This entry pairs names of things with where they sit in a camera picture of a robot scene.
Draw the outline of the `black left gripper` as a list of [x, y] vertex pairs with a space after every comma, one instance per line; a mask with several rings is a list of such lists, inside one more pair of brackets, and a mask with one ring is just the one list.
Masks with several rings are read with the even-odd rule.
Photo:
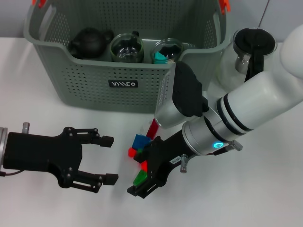
[[91, 174], [78, 171], [82, 145], [112, 147], [114, 138], [100, 136], [98, 129], [66, 127], [58, 136], [41, 136], [10, 132], [6, 143], [5, 169], [47, 172], [53, 174], [60, 187], [98, 193], [102, 185], [115, 185], [118, 174]]

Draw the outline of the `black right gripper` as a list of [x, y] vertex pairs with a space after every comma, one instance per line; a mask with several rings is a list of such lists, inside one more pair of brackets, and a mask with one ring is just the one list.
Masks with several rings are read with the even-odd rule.
[[171, 160], [186, 155], [189, 159], [197, 156], [185, 142], [182, 131], [178, 131], [166, 140], [159, 136], [148, 143], [141, 152], [137, 152], [134, 160], [138, 163], [147, 161], [148, 176], [138, 186], [132, 185], [127, 192], [133, 196], [146, 198], [154, 190], [166, 184], [170, 172], [180, 165], [180, 161], [172, 163]]

